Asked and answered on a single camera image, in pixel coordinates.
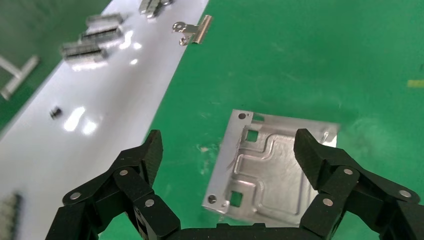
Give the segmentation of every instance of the black small part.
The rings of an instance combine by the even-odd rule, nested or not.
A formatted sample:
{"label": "black small part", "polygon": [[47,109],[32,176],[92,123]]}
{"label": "black small part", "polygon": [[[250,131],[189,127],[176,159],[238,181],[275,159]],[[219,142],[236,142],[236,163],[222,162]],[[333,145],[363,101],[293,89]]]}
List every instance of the black small part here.
{"label": "black small part", "polygon": [[60,109],[58,106],[55,107],[53,110],[50,111],[50,117],[52,119],[56,119],[62,115],[62,109]]}

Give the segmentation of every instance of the metal clip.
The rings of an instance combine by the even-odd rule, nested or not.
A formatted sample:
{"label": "metal clip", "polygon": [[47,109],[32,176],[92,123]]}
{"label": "metal clip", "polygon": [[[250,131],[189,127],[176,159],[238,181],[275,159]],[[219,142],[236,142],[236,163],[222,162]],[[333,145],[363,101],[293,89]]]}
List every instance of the metal clip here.
{"label": "metal clip", "polygon": [[181,46],[189,44],[191,38],[192,43],[201,44],[205,38],[206,33],[208,32],[211,22],[211,15],[205,15],[199,25],[191,25],[182,21],[178,21],[172,26],[172,31],[184,34],[184,37],[179,40],[179,44]]}

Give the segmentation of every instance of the white surface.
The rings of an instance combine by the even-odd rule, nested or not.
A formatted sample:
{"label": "white surface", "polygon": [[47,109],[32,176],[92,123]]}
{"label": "white surface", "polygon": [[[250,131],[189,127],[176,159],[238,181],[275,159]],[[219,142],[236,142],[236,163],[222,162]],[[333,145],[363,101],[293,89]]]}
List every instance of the white surface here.
{"label": "white surface", "polygon": [[[45,239],[68,191],[142,143],[185,50],[172,26],[197,24],[206,4],[176,0],[148,21],[140,0],[113,0],[104,13],[129,14],[130,42],[107,66],[75,72],[60,63],[46,80],[0,141],[0,197],[14,189],[24,197],[19,239]],[[55,106],[63,115],[53,120]]]}

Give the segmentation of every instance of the sheet metal plate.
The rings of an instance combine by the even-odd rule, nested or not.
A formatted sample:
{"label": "sheet metal plate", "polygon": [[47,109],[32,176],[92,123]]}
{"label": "sheet metal plate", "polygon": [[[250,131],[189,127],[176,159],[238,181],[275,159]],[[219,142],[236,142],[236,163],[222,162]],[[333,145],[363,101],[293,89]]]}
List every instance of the sheet metal plate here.
{"label": "sheet metal plate", "polygon": [[[300,128],[336,146],[335,123],[233,110],[203,207],[268,227],[297,227],[317,194],[293,152]],[[242,194],[237,206],[230,202],[233,193]]]}

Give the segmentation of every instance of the metal bracket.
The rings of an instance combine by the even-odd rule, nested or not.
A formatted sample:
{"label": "metal bracket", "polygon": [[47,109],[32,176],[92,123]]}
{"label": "metal bracket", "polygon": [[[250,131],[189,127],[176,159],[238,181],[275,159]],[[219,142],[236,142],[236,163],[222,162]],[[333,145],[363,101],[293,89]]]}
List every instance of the metal bracket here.
{"label": "metal bracket", "polygon": [[2,95],[3,98],[8,101],[12,94],[18,89],[18,87],[25,81],[27,76],[38,65],[39,61],[39,57],[33,55],[25,63],[25,65],[23,65],[23,67],[19,69],[0,55],[0,68],[3,68],[9,73],[13,74],[13,78],[0,90],[0,95]]}
{"label": "metal bracket", "polygon": [[184,37],[179,40],[181,46],[191,43],[201,44],[208,32],[209,26],[212,22],[211,15],[205,15],[199,25],[186,24],[185,22],[178,21],[172,26],[172,31],[177,33],[183,33]]}
{"label": "metal bracket", "polygon": [[169,5],[173,0],[142,0],[138,12],[148,19],[156,17],[162,6]]}

